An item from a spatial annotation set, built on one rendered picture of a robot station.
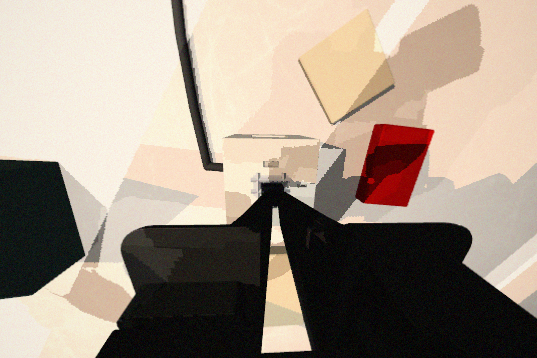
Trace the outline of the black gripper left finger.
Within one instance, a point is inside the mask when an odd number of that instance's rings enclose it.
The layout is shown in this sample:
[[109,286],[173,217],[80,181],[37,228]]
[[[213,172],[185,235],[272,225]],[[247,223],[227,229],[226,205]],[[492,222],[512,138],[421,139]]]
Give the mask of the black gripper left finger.
[[246,323],[262,352],[273,197],[264,192],[231,224],[149,225],[130,232],[121,253],[135,292],[146,283],[240,281]]

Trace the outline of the beige flat square slab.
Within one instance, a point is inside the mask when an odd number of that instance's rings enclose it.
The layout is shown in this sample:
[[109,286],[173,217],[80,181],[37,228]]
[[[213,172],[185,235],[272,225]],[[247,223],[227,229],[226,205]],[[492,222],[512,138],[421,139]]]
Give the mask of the beige flat square slab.
[[264,327],[303,323],[286,248],[270,247]]

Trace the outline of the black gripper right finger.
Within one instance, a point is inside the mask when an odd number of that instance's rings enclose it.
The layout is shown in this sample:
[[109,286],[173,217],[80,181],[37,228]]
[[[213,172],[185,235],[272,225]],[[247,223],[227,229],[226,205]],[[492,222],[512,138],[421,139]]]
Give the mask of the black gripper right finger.
[[341,224],[279,192],[280,228],[311,351],[337,350],[359,264],[369,258],[456,257],[472,244],[448,222]]

